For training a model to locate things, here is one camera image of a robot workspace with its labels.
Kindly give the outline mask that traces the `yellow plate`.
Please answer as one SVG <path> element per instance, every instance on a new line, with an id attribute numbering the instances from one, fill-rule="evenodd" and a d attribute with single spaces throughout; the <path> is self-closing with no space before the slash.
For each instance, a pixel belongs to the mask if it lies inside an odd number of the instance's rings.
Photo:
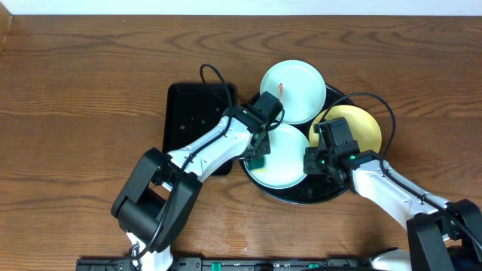
<path id="1" fill-rule="evenodd" d="M 346 119 L 361 152 L 380 151 L 382 144 L 380 126 L 367 111 L 354 105 L 336 105 L 328 112 L 325 119 L 332 120 L 338 117 Z"/>

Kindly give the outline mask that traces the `green scouring sponge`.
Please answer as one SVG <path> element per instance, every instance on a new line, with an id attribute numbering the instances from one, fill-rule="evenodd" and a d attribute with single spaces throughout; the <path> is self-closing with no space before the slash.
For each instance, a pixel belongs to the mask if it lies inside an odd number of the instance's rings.
<path id="1" fill-rule="evenodd" d="M 254 157 L 247 162 L 247 168 L 250 172 L 264 172 L 266 167 L 266 159 L 264 156 Z"/>

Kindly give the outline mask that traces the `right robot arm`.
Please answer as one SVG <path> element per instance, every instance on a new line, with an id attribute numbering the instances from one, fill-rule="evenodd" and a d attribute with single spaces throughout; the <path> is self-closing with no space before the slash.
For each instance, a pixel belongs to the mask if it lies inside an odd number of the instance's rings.
<path id="1" fill-rule="evenodd" d="M 383 156 L 360 151 L 343 117 L 313 127 L 319 137 L 304 154 L 304 172 L 323 175 L 378 205 L 406 231 L 409 250 L 368 259 L 371 270 L 479 270 L 481 211 L 470 200 L 435 196 L 396 172 Z"/>

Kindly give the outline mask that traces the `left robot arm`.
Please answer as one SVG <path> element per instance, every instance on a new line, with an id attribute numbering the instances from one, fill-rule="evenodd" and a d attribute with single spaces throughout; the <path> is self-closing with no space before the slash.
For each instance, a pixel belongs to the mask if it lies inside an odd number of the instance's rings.
<path id="1" fill-rule="evenodd" d="M 196 141 L 164 154 L 156 148 L 139 159 L 111 207 L 131 243 L 130 254 L 112 270 L 167 270 L 170 246 L 184 228 L 203 182 L 228 160 L 270 153 L 268 132 L 284 112 L 262 93 L 252 105 L 229 106 L 219 123 Z"/>

